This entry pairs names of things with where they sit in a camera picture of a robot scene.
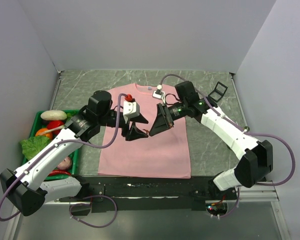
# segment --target white panel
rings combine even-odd
[[[21,164],[19,141],[29,136],[36,112],[49,107],[56,80],[57,71],[20,4],[0,0],[0,173]],[[1,215],[11,211],[6,200]],[[0,239],[6,226],[0,222]]]
[[[66,179],[44,181],[40,188],[47,191],[44,202],[48,203],[57,199],[76,196],[81,189],[81,184],[77,179],[70,176]]]
[[[236,72],[275,0],[19,0],[58,70]]]
[[[276,134],[291,145],[294,177],[277,187],[292,236],[300,239],[300,0],[278,0],[240,66],[235,83],[253,132]],[[288,151],[276,140],[270,175],[283,180],[290,172]]]

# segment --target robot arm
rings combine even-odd
[[[85,197],[89,183],[80,176],[54,181],[44,180],[66,156],[98,134],[101,126],[116,127],[117,124],[117,127],[122,129],[121,135],[126,141],[148,137],[136,127],[136,122],[148,123],[140,114],[138,103],[129,95],[126,99],[123,112],[120,112],[120,107],[116,112],[111,109],[111,94],[107,91],[96,91],[89,98],[88,104],[67,121],[65,128],[33,159],[15,171],[6,169],[0,174],[3,192],[14,185],[7,198],[24,216],[35,213],[45,202],[78,196],[80,193]]]
[[[209,186],[210,195],[218,195],[236,186],[251,188],[272,171],[273,150],[268,141],[260,142],[226,121],[226,115],[208,96],[211,106],[220,113],[220,116],[217,115],[203,98],[199,98],[192,82],[179,83],[175,89],[181,102],[176,102],[170,107],[157,104],[157,117],[149,135],[153,136],[172,128],[175,120],[185,116],[195,118],[216,133],[235,153],[239,163],[236,167],[213,177]]]

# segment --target red button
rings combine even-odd
[[[127,102],[132,102],[133,97],[131,96],[131,94],[127,94],[127,96],[124,97],[124,100],[126,100]]]

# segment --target red chili pepper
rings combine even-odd
[[[71,173],[66,171],[66,170],[59,170],[59,169],[55,169],[52,172],[50,172],[50,174],[48,175],[49,177],[51,176],[55,176],[55,175],[59,175],[59,174],[66,174],[68,176],[71,176]]]
[[[142,130],[145,131],[145,133],[149,135],[149,133],[150,133],[149,130],[147,130],[147,129],[142,129]]]
[[[50,121],[48,123],[48,125],[46,126],[47,129],[55,129],[57,127],[60,127],[62,125],[64,125],[65,123],[63,121],[59,121],[59,120],[55,120],[55,121]],[[55,130],[52,133],[54,135],[58,135],[60,133],[61,130]]]

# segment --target green plastic crate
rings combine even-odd
[[[32,125],[32,129],[30,132],[30,136],[29,137],[34,137],[36,135],[36,132],[39,129],[45,128],[46,125],[42,124],[42,119],[41,119],[41,114],[44,111],[38,111],[35,115],[35,119]],[[64,112],[67,113],[73,113],[73,112],[79,112],[79,110],[64,110]],[[71,153],[69,155],[69,157],[72,159],[72,167],[70,169],[68,169],[67,171],[71,174],[76,174],[77,173],[77,165],[78,165],[78,159],[79,159],[79,149],[75,150],[73,153]],[[26,159],[26,157],[23,158],[22,164],[25,164],[28,160]],[[66,179],[69,176],[66,174],[59,174],[59,175],[55,175],[55,176],[47,176],[46,177],[46,181],[51,181],[51,180],[59,180],[59,179]]]

